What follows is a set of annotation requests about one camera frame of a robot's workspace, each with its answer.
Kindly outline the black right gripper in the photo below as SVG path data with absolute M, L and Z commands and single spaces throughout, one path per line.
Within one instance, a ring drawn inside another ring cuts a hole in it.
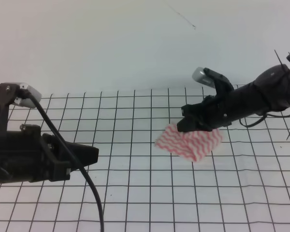
M 206 96 L 201 103 L 182 106 L 183 118 L 177 123 L 179 132 L 212 131 L 215 127 L 210 119 L 214 116 L 223 117 L 219 103 L 234 90 L 234 87 L 224 75 L 209 68 L 204 68 L 204 72 L 214 80 L 216 95 Z

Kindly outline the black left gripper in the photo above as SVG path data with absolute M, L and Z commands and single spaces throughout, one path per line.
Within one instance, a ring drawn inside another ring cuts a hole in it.
M 0 184 L 70 179 L 77 166 L 56 136 L 42 134 L 40 126 L 30 124 L 21 124 L 19 131 L 7 130 L 11 104 L 35 107 L 30 99 L 22 97 L 22 90 L 41 100 L 41 94 L 27 84 L 0 84 Z

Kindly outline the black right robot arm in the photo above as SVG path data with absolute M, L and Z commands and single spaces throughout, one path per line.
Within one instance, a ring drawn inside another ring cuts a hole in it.
M 212 131 L 253 114 L 265 116 L 290 108 L 290 70 L 286 65 L 273 66 L 237 89 L 225 76 L 209 68 L 197 68 L 193 79 L 214 87 L 216 95 L 182 106 L 179 132 Z

